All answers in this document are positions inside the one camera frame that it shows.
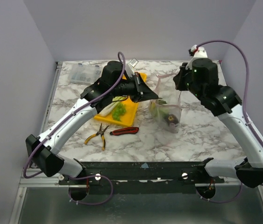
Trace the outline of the dark red toy beet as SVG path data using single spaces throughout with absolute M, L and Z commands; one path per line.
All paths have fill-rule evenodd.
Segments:
M 164 119 L 168 125 L 177 125 L 179 123 L 179 119 L 174 114 L 167 114 Z

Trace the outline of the green toy grapes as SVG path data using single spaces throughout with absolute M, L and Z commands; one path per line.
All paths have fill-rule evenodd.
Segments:
M 126 108 L 125 105 L 122 103 L 119 103 L 112 111 L 111 115 L 113 120 L 115 121 L 121 121 L 121 117 L 125 115 Z

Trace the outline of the clear zip top bag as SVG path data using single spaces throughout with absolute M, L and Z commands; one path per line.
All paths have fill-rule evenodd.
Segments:
M 154 100 L 149 102 L 149 113 L 152 119 L 159 125 L 159 127 L 171 133 L 178 133 L 181 119 L 181 92 L 175 89 L 173 75 L 157 75 L 158 81 L 154 92 L 159 98 L 164 99 L 167 105 L 156 104 Z M 167 114 L 174 114 L 178 119 L 177 125 L 168 125 L 165 122 Z

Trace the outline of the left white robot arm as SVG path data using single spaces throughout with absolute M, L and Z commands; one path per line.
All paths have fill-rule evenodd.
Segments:
M 74 106 L 52 127 L 39 136 L 29 135 L 26 148 L 29 159 L 47 176 L 69 176 L 75 184 L 85 181 L 83 166 L 75 159 L 59 155 L 68 139 L 88 120 L 112 103 L 114 97 L 128 96 L 132 102 L 158 99 L 129 66 L 119 61 L 109 61 L 100 78 L 86 87 Z

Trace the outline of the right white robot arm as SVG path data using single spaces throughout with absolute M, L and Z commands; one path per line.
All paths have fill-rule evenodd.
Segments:
M 175 88 L 191 92 L 201 105 L 211 111 L 232 133 L 246 157 L 238 160 L 209 159 L 197 170 L 200 182 L 207 183 L 215 176 L 240 180 L 249 188 L 263 184 L 263 146 L 244 119 L 242 100 L 230 86 L 220 85 L 217 64 L 208 58 L 183 63 L 173 78 Z

